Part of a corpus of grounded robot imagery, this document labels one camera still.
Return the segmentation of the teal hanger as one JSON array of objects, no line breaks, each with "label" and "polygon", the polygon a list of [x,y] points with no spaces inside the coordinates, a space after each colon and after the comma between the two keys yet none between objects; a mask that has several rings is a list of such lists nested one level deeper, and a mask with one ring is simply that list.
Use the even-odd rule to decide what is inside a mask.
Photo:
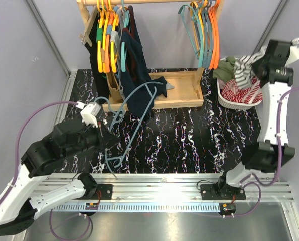
[{"label": "teal hanger", "polygon": [[[191,43],[193,51],[194,51],[195,41],[194,41],[194,37],[193,37],[192,19],[190,16],[189,8],[190,8],[190,3],[181,5],[181,7],[178,10],[178,14],[181,17],[182,23],[185,27],[185,30],[187,32],[187,35],[189,37],[190,43]],[[203,56],[199,57],[199,59],[197,59],[197,60],[198,60],[198,68],[204,67],[204,53],[203,53]]]}]

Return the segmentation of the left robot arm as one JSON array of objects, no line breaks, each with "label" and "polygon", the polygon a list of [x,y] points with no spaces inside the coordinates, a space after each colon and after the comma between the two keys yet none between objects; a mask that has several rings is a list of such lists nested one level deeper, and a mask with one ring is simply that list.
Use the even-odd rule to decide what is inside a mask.
[{"label": "left robot arm", "polygon": [[38,196],[32,193],[66,159],[89,150],[102,152],[110,143],[118,142],[119,138],[106,127],[92,127],[78,119],[68,119],[55,125],[40,141],[32,143],[21,158],[10,193],[0,204],[0,236],[23,232],[40,216],[67,201],[105,197],[101,185],[86,172],[48,193]]}]

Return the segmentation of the blue grey hanger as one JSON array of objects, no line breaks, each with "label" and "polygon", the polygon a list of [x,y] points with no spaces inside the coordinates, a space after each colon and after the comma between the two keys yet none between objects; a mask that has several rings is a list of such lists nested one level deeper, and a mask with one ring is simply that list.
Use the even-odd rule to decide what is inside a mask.
[{"label": "blue grey hanger", "polygon": [[[119,127],[121,124],[127,123],[127,118],[130,117],[132,122],[130,124],[130,129],[133,131],[133,134],[128,136],[129,142],[126,143],[126,147],[121,151],[120,156],[108,156],[108,148],[104,151],[104,159],[107,165],[108,170],[111,174],[114,174],[114,171],[122,165],[125,160],[125,156],[131,150],[132,142],[135,136],[138,134],[138,129],[140,128],[143,119],[148,115],[151,108],[154,106],[154,99],[159,95],[157,87],[166,88],[166,85],[157,81],[150,81],[140,86],[136,87],[132,90],[128,96],[124,98],[123,103],[120,105],[118,110],[112,109],[112,104],[109,103],[109,99],[106,97],[97,97],[94,99],[93,103],[98,103],[100,100],[104,100],[107,105],[109,111],[112,113],[112,122],[107,128],[111,134],[114,134],[115,137],[120,137]],[[139,101],[141,103],[141,110],[138,111],[140,117],[135,116],[131,113],[131,111],[125,111],[125,107],[129,103],[133,104],[135,101]]]}]

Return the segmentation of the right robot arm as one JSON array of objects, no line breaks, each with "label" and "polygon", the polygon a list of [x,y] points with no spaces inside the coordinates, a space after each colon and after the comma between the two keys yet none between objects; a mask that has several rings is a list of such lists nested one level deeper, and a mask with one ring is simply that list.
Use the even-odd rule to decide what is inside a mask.
[{"label": "right robot arm", "polygon": [[[242,152],[241,162],[222,174],[214,185],[214,192],[221,199],[240,194],[250,177],[256,178],[263,187],[273,185],[282,166],[295,155],[295,149],[289,146],[286,119],[294,76],[288,65],[299,60],[298,44],[299,39],[271,39],[259,57],[240,59],[240,66],[247,67],[260,81],[263,120],[257,142],[247,146]],[[274,173],[275,176],[271,182],[263,183],[257,178],[258,173]]]}]

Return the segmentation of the red striped tank top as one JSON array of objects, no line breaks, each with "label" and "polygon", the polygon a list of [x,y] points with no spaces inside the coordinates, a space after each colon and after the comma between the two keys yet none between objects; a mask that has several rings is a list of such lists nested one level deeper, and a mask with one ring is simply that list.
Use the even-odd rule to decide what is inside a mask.
[{"label": "red striped tank top", "polygon": [[228,81],[221,91],[221,96],[234,103],[256,104],[263,101],[260,80],[252,78],[252,85],[245,89],[239,89],[234,79]]}]

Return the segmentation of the black white striped tank top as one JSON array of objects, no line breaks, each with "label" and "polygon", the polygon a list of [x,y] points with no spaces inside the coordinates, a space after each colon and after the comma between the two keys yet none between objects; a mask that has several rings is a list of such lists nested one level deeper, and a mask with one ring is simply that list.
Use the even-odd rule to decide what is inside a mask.
[{"label": "black white striped tank top", "polygon": [[259,52],[252,55],[242,56],[236,59],[233,74],[236,86],[239,90],[249,88],[252,85],[252,78],[255,76],[252,71],[252,64],[261,59],[265,54],[265,48],[262,47]]}]

